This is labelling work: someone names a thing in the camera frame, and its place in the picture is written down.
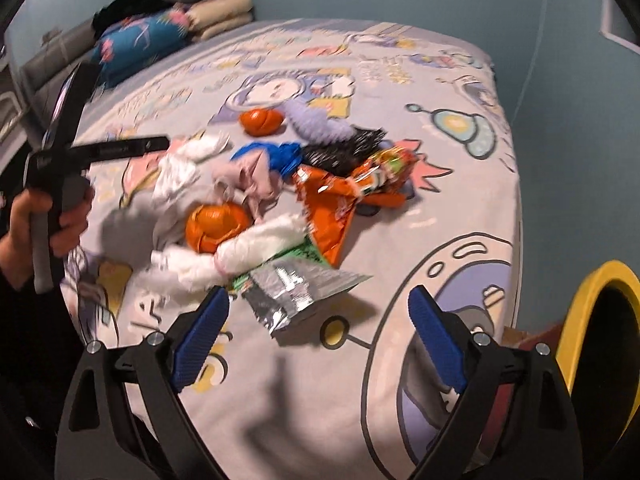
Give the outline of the person left hand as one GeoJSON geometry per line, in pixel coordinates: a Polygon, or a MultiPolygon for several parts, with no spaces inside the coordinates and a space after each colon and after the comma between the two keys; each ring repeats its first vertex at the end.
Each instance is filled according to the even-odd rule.
{"type": "MultiPolygon", "coordinates": [[[[64,257],[79,245],[81,235],[88,229],[88,215],[95,195],[94,188],[89,186],[82,201],[62,213],[61,231],[50,238],[55,257],[64,257]]],[[[9,231],[1,239],[1,273],[16,290],[22,288],[34,273],[30,218],[33,214],[46,214],[51,207],[48,194],[29,188],[12,204],[9,231]]]]}

